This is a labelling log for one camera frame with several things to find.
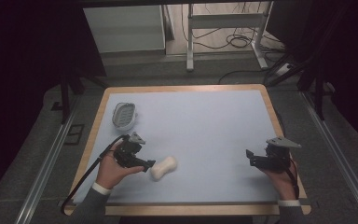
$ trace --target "hand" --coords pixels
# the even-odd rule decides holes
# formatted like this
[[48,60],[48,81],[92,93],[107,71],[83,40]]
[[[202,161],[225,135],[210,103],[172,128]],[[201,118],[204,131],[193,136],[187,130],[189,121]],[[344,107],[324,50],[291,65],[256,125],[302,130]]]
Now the hand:
[[[272,185],[278,191],[281,200],[296,200],[295,189],[293,188],[292,180],[289,175],[283,171],[281,173],[276,173],[270,170],[259,169],[264,174],[266,174],[269,179],[272,181]],[[296,162],[293,161],[290,163],[290,172],[296,178]]]
[[143,166],[136,166],[131,168],[121,167],[113,156],[115,150],[120,144],[114,144],[103,160],[100,162],[97,180],[95,181],[105,189],[112,189],[127,175],[132,175],[143,171]]

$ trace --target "table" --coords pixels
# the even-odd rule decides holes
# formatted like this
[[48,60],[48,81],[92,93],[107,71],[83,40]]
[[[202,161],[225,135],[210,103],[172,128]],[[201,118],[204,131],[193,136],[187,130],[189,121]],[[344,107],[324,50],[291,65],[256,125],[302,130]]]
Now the table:
[[[279,121],[273,111],[268,93],[262,85],[226,85],[226,86],[161,86],[161,87],[121,87],[106,89],[94,124],[92,126],[88,143],[79,164],[72,188],[85,173],[93,146],[96,144],[97,133],[100,130],[106,104],[111,93],[139,93],[139,92],[196,92],[196,91],[259,91],[265,103],[268,115],[276,135],[282,136]],[[300,199],[306,200],[307,195],[298,179]],[[303,205],[304,214],[310,212],[309,205]],[[67,214],[72,213],[74,205],[65,208]],[[169,204],[169,205],[110,205],[106,206],[109,216],[238,216],[238,215],[278,215],[279,208],[276,203],[233,203],[233,204]]]

